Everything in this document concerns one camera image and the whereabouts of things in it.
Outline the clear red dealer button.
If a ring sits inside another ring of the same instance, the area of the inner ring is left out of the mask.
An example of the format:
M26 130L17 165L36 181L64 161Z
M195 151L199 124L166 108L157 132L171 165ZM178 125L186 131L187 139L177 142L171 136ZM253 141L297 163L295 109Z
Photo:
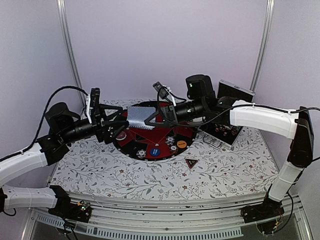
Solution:
M117 141L123 141L127 138L127 133L125 131L122 131L115 139Z

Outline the blue small blind button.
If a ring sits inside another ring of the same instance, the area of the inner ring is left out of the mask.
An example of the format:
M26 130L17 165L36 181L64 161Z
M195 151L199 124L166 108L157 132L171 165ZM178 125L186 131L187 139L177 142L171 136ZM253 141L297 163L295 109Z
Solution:
M149 151L149 154L152 156L152 157L158 157L160 154L161 154L161 150L159 148L152 148L150 151Z

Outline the blue ten poker chip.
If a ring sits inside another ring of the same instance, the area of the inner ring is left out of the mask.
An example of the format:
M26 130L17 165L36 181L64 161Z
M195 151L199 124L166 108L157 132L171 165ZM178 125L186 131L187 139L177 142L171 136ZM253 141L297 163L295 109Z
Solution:
M146 157L147 152L144 149L140 149L137 151L136 156L139 159L144 159Z

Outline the red hundred poker chip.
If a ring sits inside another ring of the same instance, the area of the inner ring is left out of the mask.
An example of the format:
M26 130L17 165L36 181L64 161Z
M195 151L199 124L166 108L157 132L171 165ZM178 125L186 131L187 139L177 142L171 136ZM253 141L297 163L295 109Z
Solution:
M171 154L176 154L178 152L178 147L176 145L170 146L169 149Z

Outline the orange big blind button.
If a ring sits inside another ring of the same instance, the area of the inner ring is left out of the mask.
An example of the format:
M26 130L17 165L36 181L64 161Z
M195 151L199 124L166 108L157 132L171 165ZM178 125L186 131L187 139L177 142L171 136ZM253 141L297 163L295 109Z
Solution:
M184 140L177 141L176 145L180 149L184 149L184 148L186 148L188 146L187 142L184 141Z

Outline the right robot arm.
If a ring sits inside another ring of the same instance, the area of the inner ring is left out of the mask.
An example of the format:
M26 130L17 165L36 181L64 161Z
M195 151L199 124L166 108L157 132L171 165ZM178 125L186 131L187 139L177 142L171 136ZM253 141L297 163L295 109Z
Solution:
M262 218L269 218L278 210L278 203L298 181L304 169L314 161L314 132L309 108L280 109L229 96L216 98L208 75L192 75L185 81L189 100L158 106L157 111L144 120L147 126L171 128L204 118L204 124L255 128L291 140L287 160L271 184L266 201L258 208Z

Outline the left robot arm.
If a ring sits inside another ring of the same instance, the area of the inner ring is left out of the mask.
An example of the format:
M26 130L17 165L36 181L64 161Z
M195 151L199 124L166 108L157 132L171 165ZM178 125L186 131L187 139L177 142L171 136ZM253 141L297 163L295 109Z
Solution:
M69 110L64 102L54 104L44 117L49 133L37 138L34 143L0 161L0 211L16 208L48 208L53 214L70 217L77 204L71 203L70 196L59 185L45 188L18 188L7 182L32 170L51 166L64 158L72 143L95 136L98 142L109 144L127 127L127 121L115 117L123 108L102 103L89 104L86 118Z

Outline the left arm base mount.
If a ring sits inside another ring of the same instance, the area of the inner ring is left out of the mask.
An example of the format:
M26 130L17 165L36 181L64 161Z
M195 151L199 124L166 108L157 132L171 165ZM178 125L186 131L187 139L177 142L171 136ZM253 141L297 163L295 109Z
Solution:
M53 208L48 209L48 213L63 220L74 220L82 223L88 223L92 214L91 203L80 200L72 203L70 196L58 185L49 187L54 192L57 199Z

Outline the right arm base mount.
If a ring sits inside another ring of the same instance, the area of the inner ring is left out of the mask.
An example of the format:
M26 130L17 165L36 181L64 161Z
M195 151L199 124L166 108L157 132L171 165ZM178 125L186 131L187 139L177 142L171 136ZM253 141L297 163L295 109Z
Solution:
M257 230L262 235L272 236L285 228L292 218L294 210L294 199L289 193L287 193L287 196L291 201L291 209L286 222L283 222L285 210L282 205L282 201L276 202L269 199L267 195L263 199L263 202L260 204L247 205L242 207L240 209L240 215L245 223L253 223L269 218L274 218L273 221L256 224Z

